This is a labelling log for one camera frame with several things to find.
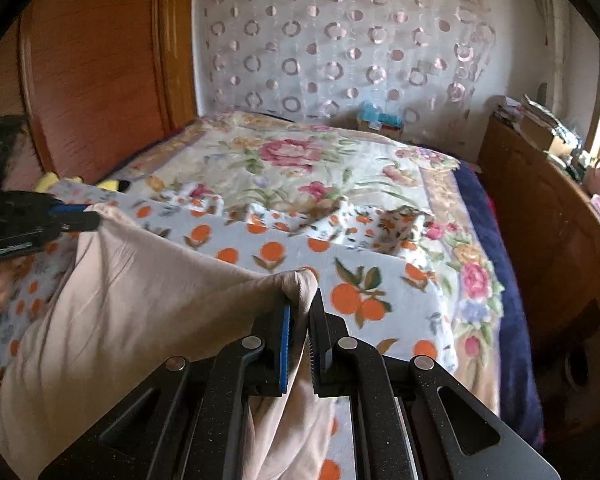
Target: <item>wooden dresser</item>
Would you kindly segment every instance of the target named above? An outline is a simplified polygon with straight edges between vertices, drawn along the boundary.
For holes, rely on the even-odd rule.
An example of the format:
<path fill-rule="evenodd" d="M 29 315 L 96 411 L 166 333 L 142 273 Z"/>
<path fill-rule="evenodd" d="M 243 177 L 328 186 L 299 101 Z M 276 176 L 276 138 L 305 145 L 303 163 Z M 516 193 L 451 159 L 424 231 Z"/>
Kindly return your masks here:
<path fill-rule="evenodd" d="M 589 197 L 495 118 L 478 164 L 516 271 L 532 351 L 588 337 L 600 326 L 600 220 Z"/>

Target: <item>wooden headboard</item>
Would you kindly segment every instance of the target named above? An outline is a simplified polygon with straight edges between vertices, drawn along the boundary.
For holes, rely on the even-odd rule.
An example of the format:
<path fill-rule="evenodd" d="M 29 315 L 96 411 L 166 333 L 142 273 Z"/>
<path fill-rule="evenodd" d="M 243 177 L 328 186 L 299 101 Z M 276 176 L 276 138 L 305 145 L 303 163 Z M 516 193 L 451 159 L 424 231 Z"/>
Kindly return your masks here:
<path fill-rule="evenodd" d="M 96 182 L 193 120 L 193 88 L 191 0 L 33 0 L 0 42 L 0 115 L 35 148 L 10 187 Z"/>

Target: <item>silver bolt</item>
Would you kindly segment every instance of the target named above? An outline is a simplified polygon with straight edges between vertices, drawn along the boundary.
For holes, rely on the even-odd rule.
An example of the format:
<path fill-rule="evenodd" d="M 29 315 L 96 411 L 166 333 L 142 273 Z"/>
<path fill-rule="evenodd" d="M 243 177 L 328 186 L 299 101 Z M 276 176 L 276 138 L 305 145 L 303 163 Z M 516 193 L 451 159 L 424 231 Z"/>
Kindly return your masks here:
<path fill-rule="evenodd" d="M 338 339 L 338 346 L 345 350 L 353 350 L 358 346 L 358 342 L 352 337 L 341 337 Z"/>
<path fill-rule="evenodd" d="M 179 372 L 184 368 L 185 364 L 187 364 L 187 362 L 184 360 L 184 357 L 179 355 L 169 357 L 164 363 L 164 365 L 167 367 L 167 370 L 170 372 Z"/>
<path fill-rule="evenodd" d="M 433 359 L 426 355 L 419 355 L 414 359 L 413 364 L 420 370 L 431 370 L 433 368 Z"/>
<path fill-rule="evenodd" d="M 242 346 L 248 348 L 249 350 L 255 350 L 261 344 L 262 340 L 255 335 L 248 335 L 242 340 Z"/>

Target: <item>beige cloth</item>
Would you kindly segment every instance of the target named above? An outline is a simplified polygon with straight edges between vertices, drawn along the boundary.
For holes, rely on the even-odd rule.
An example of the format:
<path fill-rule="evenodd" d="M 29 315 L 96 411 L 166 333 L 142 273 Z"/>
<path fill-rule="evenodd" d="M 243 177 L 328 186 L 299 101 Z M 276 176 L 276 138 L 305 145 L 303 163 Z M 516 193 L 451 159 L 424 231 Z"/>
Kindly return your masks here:
<path fill-rule="evenodd" d="M 299 310 L 289 394 L 252 399 L 245 479 L 318 477 L 332 419 L 314 396 L 306 314 L 309 271 L 262 276 L 181 248 L 99 205 L 98 232 L 81 234 L 76 263 L 35 322 L 0 391 L 0 452 L 35 479 L 164 360 L 199 360 L 248 334 L 254 317 L 285 301 Z"/>

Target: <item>blue bed sheet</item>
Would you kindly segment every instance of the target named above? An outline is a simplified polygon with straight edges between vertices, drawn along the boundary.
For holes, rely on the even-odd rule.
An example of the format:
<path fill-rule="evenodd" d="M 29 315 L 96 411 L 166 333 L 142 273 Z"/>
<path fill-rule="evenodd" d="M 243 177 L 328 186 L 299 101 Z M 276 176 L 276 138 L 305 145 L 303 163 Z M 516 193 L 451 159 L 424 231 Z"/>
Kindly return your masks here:
<path fill-rule="evenodd" d="M 500 325 L 500 417 L 526 442 L 540 450 L 542 407 L 533 376 L 525 311 L 513 267 L 478 177 L 464 163 L 454 175 L 478 240 L 505 287 L 502 293 L 504 317 Z"/>

